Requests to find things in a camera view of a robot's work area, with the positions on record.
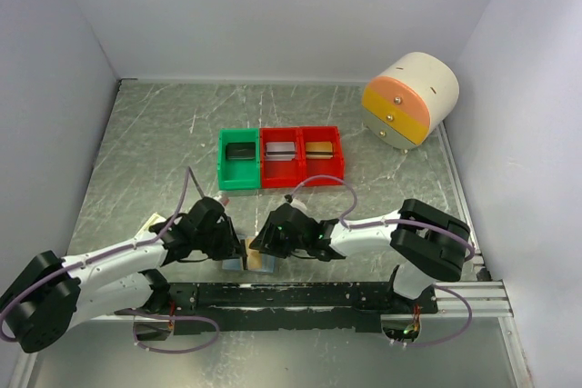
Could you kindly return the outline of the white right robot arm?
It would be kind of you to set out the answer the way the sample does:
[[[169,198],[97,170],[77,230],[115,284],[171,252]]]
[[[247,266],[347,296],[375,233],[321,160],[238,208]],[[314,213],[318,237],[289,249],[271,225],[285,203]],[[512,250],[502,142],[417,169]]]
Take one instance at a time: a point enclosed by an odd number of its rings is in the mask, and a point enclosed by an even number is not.
[[[405,313],[434,283],[460,280],[465,262],[475,255],[469,236],[466,223],[417,199],[369,219],[321,221],[290,199],[269,214],[250,248],[278,258],[304,252],[322,262],[392,250],[405,262],[386,290],[386,302],[392,311]]]

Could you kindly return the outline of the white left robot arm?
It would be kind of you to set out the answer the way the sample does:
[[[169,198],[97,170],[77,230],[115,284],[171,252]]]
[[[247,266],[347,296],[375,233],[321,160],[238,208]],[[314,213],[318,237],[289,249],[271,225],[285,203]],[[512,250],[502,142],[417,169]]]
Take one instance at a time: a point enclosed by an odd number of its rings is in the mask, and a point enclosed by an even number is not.
[[[225,207],[204,197],[186,213],[151,222],[136,236],[86,254],[35,256],[1,297],[1,338],[39,352],[68,330],[107,313],[172,315],[163,266],[241,258],[245,248]]]

